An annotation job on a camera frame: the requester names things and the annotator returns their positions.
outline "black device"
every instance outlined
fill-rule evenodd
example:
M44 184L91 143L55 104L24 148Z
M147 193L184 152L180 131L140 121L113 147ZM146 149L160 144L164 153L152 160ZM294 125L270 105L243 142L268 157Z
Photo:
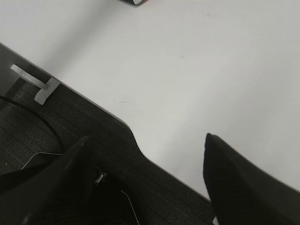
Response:
M134 5L138 5L142 2L142 0L125 0L125 1L128 1L129 3L134 4Z
M92 142L85 137L63 155L36 154L0 176L0 224L142 225L134 193L96 169Z
M300 192L207 134L204 181L220 225L300 225Z

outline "metal bracket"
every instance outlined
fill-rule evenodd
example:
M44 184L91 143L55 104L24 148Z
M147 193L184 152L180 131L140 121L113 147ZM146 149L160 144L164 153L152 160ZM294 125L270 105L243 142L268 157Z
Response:
M22 79L25 81L37 86L41 90L37 93L34 100L39 104L43 105L47 98L55 91L55 89L59 86L60 82L54 78L50 78L47 83L41 82L39 79L25 72L15 64L12 65L11 69L15 71Z

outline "floor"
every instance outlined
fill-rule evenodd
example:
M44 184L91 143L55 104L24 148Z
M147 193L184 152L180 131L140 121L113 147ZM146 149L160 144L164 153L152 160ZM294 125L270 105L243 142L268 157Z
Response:
M95 162L109 168L136 192L149 225L212 224L215 214L210 203L148 161L126 125L62 85L45 105L37 104L33 99L38 89L11 75L8 65L12 61L41 80L49 79L4 49L0 53L0 94L47 119L67 149L81 137L91 135L97 152ZM60 152L47 127L16 106L0 103L0 174L21 169L34 153L41 151Z

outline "white tabletop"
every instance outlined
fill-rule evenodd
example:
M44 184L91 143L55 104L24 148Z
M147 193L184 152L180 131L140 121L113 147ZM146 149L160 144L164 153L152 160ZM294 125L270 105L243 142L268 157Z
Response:
M300 190L300 1L0 0L0 43L208 197L207 132Z

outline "gray fabric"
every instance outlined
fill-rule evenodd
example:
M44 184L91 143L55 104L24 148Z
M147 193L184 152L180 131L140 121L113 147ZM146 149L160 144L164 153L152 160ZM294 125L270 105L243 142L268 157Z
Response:
M108 168L137 193L148 224L212 224L215 215L210 203L148 161L130 129L118 119L62 85L44 105L33 100L37 91L19 79L7 97L47 119L67 149L81 137L92 135L98 153L96 164ZM60 152L47 127L16 106L0 103L0 174L21 169L41 151Z

